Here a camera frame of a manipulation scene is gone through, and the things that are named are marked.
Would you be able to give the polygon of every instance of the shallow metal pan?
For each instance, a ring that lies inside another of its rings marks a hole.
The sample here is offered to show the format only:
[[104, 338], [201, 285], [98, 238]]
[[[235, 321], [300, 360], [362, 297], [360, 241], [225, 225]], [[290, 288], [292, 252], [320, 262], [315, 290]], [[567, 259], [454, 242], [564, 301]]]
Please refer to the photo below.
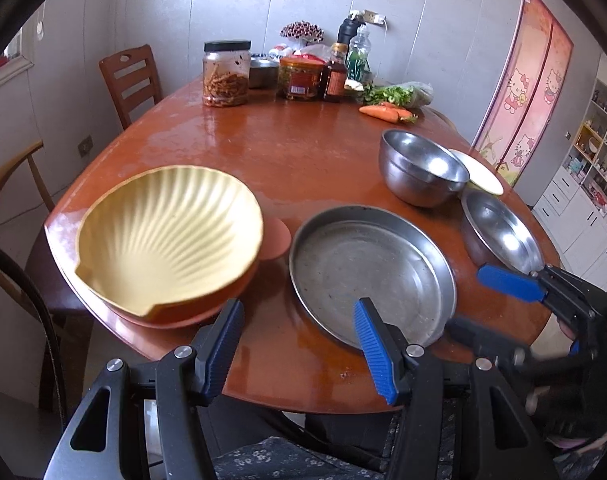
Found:
[[289, 263], [312, 319], [354, 348], [353, 305], [364, 296], [423, 346], [455, 313], [455, 279], [443, 253], [417, 226], [383, 209], [349, 205], [312, 217], [296, 233]]

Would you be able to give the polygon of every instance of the cabinet door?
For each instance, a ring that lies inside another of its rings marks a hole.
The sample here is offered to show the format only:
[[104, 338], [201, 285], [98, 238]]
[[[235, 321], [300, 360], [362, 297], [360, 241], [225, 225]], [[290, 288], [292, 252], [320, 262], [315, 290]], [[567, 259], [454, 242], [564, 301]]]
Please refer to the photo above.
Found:
[[607, 249], [587, 270], [583, 279], [599, 287], [601, 290], [607, 290]]
[[572, 197], [574, 197], [579, 189], [579, 184], [576, 183], [575, 179], [570, 176], [570, 173], [563, 166], [557, 170], [552, 181], [559, 186], [559, 189], [568, 200], [572, 200]]
[[555, 226], [554, 238], [559, 244], [558, 250], [565, 253], [597, 214], [586, 194], [582, 190], [576, 192]]
[[563, 210], [567, 207], [568, 197], [561, 192], [559, 186], [554, 181], [548, 184], [548, 187], [543, 192], [543, 196], [548, 199], [548, 202], [558, 214], [563, 214]]
[[548, 202], [548, 199], [543, 195], [533, 207], [533, 215], [538, 219], [539, 223], [548, 228], [548, 230], [554, 233], [557, 223], [559, 221], [559, 215], [554, 208]]
[[597, 261], [607, 249], [607, 229], [603, 227], [602, 218], [591, 221], [574, 243], [570, 246], [564, 256], [568, 260], [572, 273], [583, 277], [586, 271]]

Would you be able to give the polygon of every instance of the bottle label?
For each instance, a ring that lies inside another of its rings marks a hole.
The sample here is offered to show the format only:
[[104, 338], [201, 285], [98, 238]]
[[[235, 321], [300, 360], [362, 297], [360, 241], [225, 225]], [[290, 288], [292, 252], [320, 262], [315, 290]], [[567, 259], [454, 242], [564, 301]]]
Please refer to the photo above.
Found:
[[328, 95], [343, 95], [344, 85], [346, 84], [346, 73], [345, 72], [330, 72], [328, 78]]

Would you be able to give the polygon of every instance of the wooden table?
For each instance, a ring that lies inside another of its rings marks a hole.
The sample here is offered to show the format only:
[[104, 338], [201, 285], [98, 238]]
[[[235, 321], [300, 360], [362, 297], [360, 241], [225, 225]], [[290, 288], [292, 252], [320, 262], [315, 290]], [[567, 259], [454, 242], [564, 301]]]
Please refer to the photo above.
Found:
[[[549, 312], [494, 293], [477, 283], [459, 225], [461, 205], [451, 200], [414, 208], [385, 186], [377, 165], [381, 132], [389, 125], [357, 112], [354, 104], [276, 100], [252, 93], [250, 104], [207, 108], [196, 80], [165, 98], [117, 137], [68, 189], [46, 221], [55, 261], [72, 289], [112, 333], [157, 360], [190, 341], [195, 327], [142, 328], [116, 316], [77, 278], [75, 239], [87, 208], [119, 182], [150, 168], [197, 164], [244, 181], [265, 214], [281, 218], [294, 234], [324, 209], [360, 203], [388, 209], [423, 229], [441, 248], [455, 274], [457, 313], [532, 343]], [[430, 110], [410, 127], [448, 148], [474, 154]], [[557, 253], [523, 201], [508, 190], [502, 200], [535, 234], [546, 262]], [[263, 262], [242, 295], [246, 326], [225, 393], [293, 412], [366, 413], [388, 409], [377, 395], [363, 355], [324, 335], [297, 303], [287, 258]], [[431, 346], [439, 357], [466, 362], [471, 354], [442, 338]]]

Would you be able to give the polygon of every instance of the pink door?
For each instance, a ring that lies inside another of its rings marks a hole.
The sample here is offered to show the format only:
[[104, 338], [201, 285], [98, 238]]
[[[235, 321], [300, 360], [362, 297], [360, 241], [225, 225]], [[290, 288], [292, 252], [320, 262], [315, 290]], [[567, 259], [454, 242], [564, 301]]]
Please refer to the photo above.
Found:
[[523, 0], [501, 85], [474, 145], [511, 186], [546, 128], [572, 47], [541, 0]]

